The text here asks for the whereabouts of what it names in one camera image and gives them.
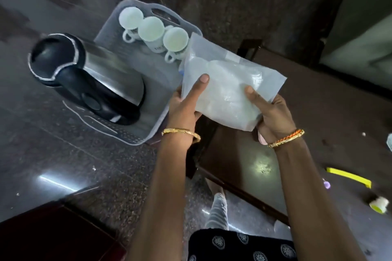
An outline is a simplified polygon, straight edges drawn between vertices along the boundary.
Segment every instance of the electric kettle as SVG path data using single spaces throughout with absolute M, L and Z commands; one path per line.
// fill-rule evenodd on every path
M 50 34 L 32 48 L 28 65 L 39 82 L 104 120 L 131 125 L 140 118 L 145 97 L 140 73 L 94 42 Z

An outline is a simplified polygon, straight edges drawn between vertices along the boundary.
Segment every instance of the black kettle handle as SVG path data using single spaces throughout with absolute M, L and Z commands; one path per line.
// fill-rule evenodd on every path
M 88 110 L 104 120 L 119 118 L 120 114 L 112 108 L 105 95 L 96 88 L 96 79 L 85 70 L 76 66 L 68 66 L 56 75 L 56 81 L 83 103 Z

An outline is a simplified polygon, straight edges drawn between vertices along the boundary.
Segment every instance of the mug handle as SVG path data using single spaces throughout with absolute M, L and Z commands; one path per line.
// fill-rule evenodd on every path
M 173 63 L 175 59 L 176 58 L 174 58 L 173 53 L 171 51 L 167 51 L 167 53 L 165 55 L 165 61 L 167 63 Z
M 130 39 L 127 39 L 127 35 L 128 35 L 128 30 L 125 29 L 123 32 L 123 41 L 129 44 L 135 41 L 135 39 L 133 37 L 130 37 L 129 35 L 128 36 L 130 37 Z

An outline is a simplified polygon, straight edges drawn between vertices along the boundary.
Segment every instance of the kettle button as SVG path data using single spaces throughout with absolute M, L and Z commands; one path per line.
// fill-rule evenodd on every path
M 82 93 L 81 98 L 83 99 L 84 103 L 92 110 L 98 111 L 101 109 L 99 102 L 96 101 L 89 93 Z

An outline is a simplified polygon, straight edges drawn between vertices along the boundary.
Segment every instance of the gold bangle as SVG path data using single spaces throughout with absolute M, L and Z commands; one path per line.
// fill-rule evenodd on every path
M 282 145 L 282 144 L 285 144 L 287 142 L 290 142 L 290 141 L 292 141 L 292 140 L 294 140 L 294 139 L 296 139 L 296 138 L 298 138 L 298 137 L 300 137 L 300 136 L 302 136 L 304 134 L 305 134 L 305 131 L 302 130 L 302 129 L 295 130 L 292 134 L 290 134 L 290 135 L 288 135 L 288 136 L 286 136 L 286 137 L 284 137 L 282 139 L 279 139 L 278 141 L 276 141 L 276 142 L 274 142 L 272 144 L 269 144 L 268 147 L 271 147 L 271 148 L 272 147 L 277 147 L 278 145 Z
M 193 140 L 192 144 L 198 143 L 202 139 L 199 134 L 186 129 L 166 128 L 162 131 L 162 135 L 165 135 L 166 133 L 175 133 L 175 132 L 188 133 L 192 135 L 194 138 L 196 138 L 196 140 Z

